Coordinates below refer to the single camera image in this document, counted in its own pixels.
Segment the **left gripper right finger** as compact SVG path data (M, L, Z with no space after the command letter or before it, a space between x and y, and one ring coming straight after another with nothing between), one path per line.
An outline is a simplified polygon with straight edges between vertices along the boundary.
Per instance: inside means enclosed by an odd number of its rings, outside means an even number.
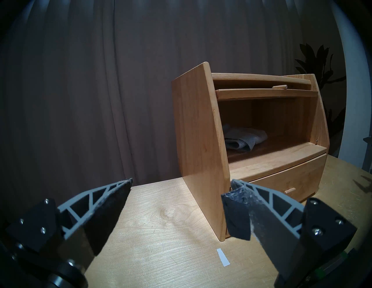
M241 180L221 195L230 236L254 236L279 273L308 272L340 254L357 228L329 205L306 205L286 194Z

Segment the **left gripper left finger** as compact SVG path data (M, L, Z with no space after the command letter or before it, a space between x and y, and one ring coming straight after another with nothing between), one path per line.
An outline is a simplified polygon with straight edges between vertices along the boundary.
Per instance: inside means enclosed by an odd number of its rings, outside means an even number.
M132 184L129 178L86 190L59 206L46 198L10 224L6 232L23 247L39 253L52 237L66 241L82 228L97 256L116 226Z

